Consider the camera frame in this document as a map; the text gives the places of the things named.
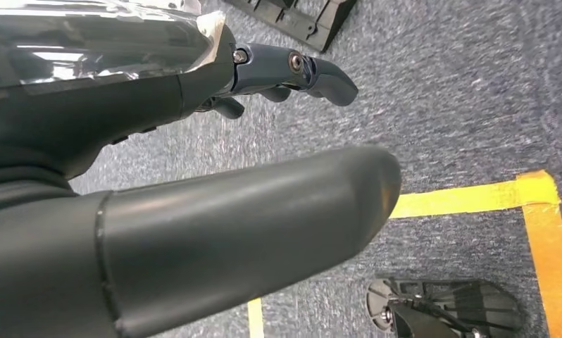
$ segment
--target black plastic frame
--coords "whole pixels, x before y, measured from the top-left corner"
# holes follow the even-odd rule
[[[325,52],[356,0],[327,0],[312,17],[296,9],[298,0],[223,0],[281,32]]]

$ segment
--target yellow floor marking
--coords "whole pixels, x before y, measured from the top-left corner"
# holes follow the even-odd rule
[[[250,338],[264,337],[262,303],[260,298],[248,302],[248,324],[250,330]]]
[[[517,180],[399,197],[390,218],[479,213],[522,207],[551,337],[562,337],[562,219],[553,178],[545,171]],[[263,338],[260,299],[248,303],[251,338]]]
[[[518,180],[534,180],[533,184],[519,187],[525,196],[557,195],[555,182],[544,172],[520,175]],[[522,211],[549,333],[553,338],[562,338],[561,211],[558,204],[536,203],[522,206]]]

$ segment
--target transparent plastic film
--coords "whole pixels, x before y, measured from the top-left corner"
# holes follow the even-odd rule
[[[188,1],[0,0],[0,89],[42,94],[212,63],[225,15]]]

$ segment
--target dark gray robot arm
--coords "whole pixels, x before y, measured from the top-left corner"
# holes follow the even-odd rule
[[[0,337],[148,337],[331,268],[384,225],[401,179],[376,147],[123,192],[71,191],[67,179],[103,146],[196,110],[237,117],[234,95],[281,101],[294,89],[346,105],[357,93],[326,61],[236,44],[228,29],[218,53],[181,76],[43,95],[6,89]],[[267,59],[270,76],[258,68]]]

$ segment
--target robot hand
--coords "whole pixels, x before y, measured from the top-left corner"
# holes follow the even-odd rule
[[[0,1],[0,338],[149,337],[331,268],[388,219],[399,164],[373,146],[72,191],[104,146],[195,111],[236,118],[233,96],[356,96],[333,64],[237,44],[226,26],[214,61],[186,71],[212,47],[188,18],[112,0]]]
[[[270,101],[282,102],[291,90],[324,97],[337,106],[348,106],[358,87],[333,63],[298,51],[262,44],[236,44],[235,74],[229,92],[211,97],[200,111],[214,109],[226,118],[242,116],[244,107],[234,95],[258,93]]]

